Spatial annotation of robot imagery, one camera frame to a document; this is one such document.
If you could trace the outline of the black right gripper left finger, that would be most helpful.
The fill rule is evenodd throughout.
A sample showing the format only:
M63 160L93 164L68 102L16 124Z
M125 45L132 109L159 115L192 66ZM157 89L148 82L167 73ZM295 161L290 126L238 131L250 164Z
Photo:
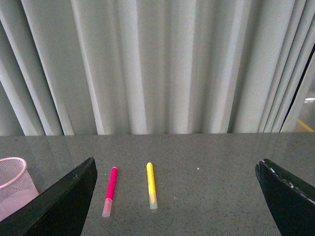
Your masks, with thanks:
M0 223L2 236L79 236L82 233L97 169L90 157Z

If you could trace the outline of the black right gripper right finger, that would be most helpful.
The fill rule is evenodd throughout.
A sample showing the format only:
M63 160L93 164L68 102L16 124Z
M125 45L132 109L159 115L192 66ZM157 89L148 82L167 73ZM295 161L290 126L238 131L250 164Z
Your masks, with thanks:
M283 236L315 234L315 188L269 159L255 174L266 204Z

